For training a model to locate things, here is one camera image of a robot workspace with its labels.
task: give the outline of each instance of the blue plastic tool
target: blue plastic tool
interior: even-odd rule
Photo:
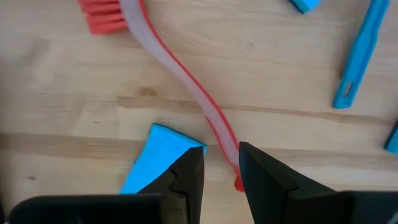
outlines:
[[[314,9],[319,4],[320,0],[290,0],[290,2],[297,10],[305,14]]]
[[[340,86],[336,92],[333,107],[349,108],[354,101],[356,92],[372,56],[377,42],[377,33],[387,11],[389,0],[372,0],[365,19],[351,47]]]
[[[191,147],[207,146],[182,133],[160,124],[153,124],[141,155],[134,163],[121,194],[136,194],[163,172]]]
[[[398,154],[398,122],[392,130],[384,148],[391,153]]]

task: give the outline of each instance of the cleaning brush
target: cleaning brush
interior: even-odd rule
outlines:
[[[161,64],[178,78],[196,99],[218,140],[226,160],[235,171],[235,188],[243,191],[239,169],[239,146],[220,107],[188,69],[162,42],[150,23],[144,0],[78,0],[92,34],[108,34],[128,28]]]

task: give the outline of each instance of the red bristles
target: red bristles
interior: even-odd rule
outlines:
[[[81,11],[92,34],[108,34],[127,28],[119,1],[114,0],[78,0]]]

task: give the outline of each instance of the wood grain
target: wood grain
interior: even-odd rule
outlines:
[[[331,101],[368,1],[147,0],[171,51],[238,139],[337,190],[398,190],[382,146],[398,118],[398,1],[349,110]],[[199,106],[127,32],[93,36],[74,0],[0,7],[0,191],[115,194],[158,122],[209,145],[202,223],[251,223]]]

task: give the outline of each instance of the translucent handle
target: translucent handle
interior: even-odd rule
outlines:
[[[149,21],[144,0],[120,0],[119,2],[123,16],[127,21],[128,28],[133,36],[186,86],[187,90],[199,103],[215,133],[215,136],[217,137],[218,143],[223,150],[227,161],[237,175],[235,187],[238,191],[243,191],[243,184],[239,170],[238,142],[223,112],[195,77],[193,77],[187,68],[178,61],[178,59],[161,41]]]

